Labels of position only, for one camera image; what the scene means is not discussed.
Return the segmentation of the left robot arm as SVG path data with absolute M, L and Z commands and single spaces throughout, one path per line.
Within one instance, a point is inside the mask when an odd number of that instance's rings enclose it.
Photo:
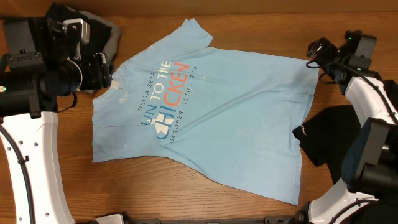
M 9 53 L 1 58 L 1 141 L 18 223 L 73 223 L 57 151 L 60 96 L 111 83 L 105 54 L 81 47 L 90 26 L 81 19 L 12 18 L 3 22 Z

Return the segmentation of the light blue printed t-shirt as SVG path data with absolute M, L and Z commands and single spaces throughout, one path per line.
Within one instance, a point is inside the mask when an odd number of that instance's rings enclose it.
M 304 60 L 217 49 L 188 19 L 131 57 L 93 102 L 93 161 L 180 162 L 217 183 L 297 205 L 318 71 Z

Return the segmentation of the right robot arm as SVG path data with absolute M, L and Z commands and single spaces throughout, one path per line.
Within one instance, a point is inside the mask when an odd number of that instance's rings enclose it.
M 347 30 L 336 47 L 322 37 L 308 46 L 308 68 L 320 68 L 351 102 L 361 129 L 346 153 L 341 177 L 290 223 L 341 223 L 359 209 L 397 195 L 397 110 L 382 78 L 370 70 L 377 39 Z

